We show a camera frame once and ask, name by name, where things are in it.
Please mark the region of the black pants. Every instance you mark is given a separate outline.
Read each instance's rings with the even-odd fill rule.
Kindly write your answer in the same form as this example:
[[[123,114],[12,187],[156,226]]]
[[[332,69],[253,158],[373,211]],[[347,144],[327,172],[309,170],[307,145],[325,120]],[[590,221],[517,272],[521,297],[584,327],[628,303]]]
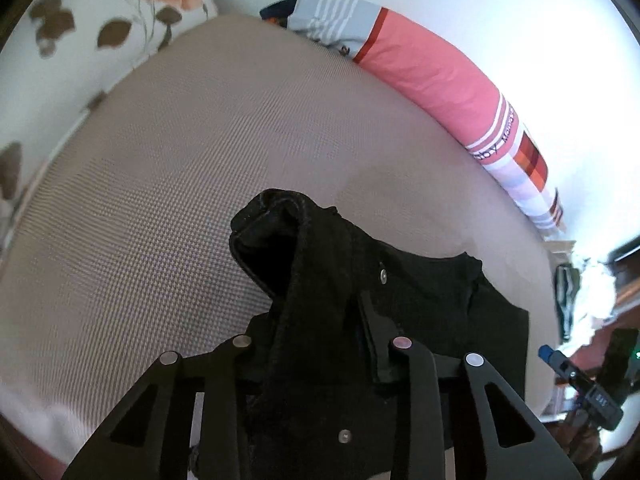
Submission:
[[[336,209],[267,190],[231,222],[230,250],[268,295],[240,364],[249,479],[369,479],[393,465],[400,400],[388,346],[478,353],[522,397],[529,319],[461,254],[420,257],[370,237]],[[454,378],[438,381],[445,450]]]

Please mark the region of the beige bed sheet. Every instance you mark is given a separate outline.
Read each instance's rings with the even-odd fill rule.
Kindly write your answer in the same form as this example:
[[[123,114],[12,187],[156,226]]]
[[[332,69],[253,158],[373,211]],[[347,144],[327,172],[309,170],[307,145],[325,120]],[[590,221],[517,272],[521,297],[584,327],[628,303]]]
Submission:
[[[229,252],[266,188],[377,240],[480,259],[529,314],[540,413],[559,341],[542,240],[450,134],[346,58],[247,16],[198,26],[118,84],[27,202],[1,271],[1,411],[69,463],[163,351],[199,354],[268,306]]]

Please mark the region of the pink striped bolster pillow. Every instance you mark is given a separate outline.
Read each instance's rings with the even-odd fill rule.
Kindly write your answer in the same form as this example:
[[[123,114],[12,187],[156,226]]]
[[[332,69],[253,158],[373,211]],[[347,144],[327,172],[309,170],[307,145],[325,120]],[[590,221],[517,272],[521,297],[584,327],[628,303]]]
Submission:
[[[366,0],[280,0],[259,16],[349,58],[421,107],[542,236],[559,233],[559,192],[524,122],[504,93],[447,40]]]

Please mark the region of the white floral pillow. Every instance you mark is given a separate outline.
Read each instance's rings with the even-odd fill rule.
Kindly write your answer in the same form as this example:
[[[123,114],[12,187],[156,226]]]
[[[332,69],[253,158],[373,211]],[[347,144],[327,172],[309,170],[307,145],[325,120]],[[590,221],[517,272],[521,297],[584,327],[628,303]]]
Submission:
[[[1,51],[1,244],[29,187],[122,78],[214,0],[32,0]]]

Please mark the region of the white patterned cloth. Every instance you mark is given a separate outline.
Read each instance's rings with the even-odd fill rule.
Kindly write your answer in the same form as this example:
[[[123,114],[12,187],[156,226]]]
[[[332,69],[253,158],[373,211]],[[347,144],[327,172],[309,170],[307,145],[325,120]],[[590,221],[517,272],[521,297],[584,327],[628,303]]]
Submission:
[[[580,274],[570,343],[576,348],[590,344],[597,329],[611,316],[615,304],[614,275],[605,264],[588,260]]]

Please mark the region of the black white striped garment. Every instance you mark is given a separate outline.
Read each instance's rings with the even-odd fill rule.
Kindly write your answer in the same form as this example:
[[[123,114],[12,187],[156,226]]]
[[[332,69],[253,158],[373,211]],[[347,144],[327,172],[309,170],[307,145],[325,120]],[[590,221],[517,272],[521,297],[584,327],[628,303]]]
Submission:
[[[580,273],[571,264],[561,263],[554,271],[553,285],[560,341],[567,342],[570,340],[574,325],[575,302],[580,289]]]

